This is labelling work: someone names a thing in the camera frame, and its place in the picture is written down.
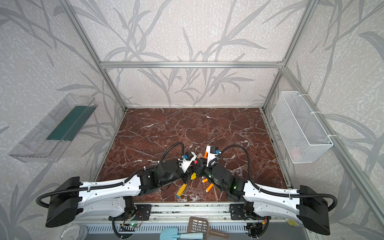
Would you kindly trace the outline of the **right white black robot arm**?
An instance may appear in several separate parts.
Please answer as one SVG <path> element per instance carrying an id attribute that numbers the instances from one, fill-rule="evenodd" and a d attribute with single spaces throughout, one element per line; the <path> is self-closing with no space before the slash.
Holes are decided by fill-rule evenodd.
<path id="1" fill-rule="evenodd" d="M 257 185 L 251 180 L 234 177 L 224 166 L 208 167 L 193 161 L 197 177 L 205 177 L 232 202 L 243 202 L 243 213 L 249 219 L 280 217 L 297 221 L 315 233 L 330 235 L 329 211 L 337 205 L 337 198 L 318 194 L 308 186 L 300 189 L 278 189 Z"/>

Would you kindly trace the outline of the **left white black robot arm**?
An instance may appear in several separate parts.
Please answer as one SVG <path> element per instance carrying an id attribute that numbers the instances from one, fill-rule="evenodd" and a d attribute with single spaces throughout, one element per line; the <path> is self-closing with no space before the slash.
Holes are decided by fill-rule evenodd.
<path id="1" fill-rule="evenodd" d="M 79 177 L 72 177 L 53 192 L 37 197 L 36 203 L 48 209 L 47 228 L 92 215 L 126 218 L 135 210 L 133 197 L 155 193 L 179 179 L 188 182 L 195 163 L 196 160 L 166 161 L 130 177 L 104 182 L 81 182 Z"/>

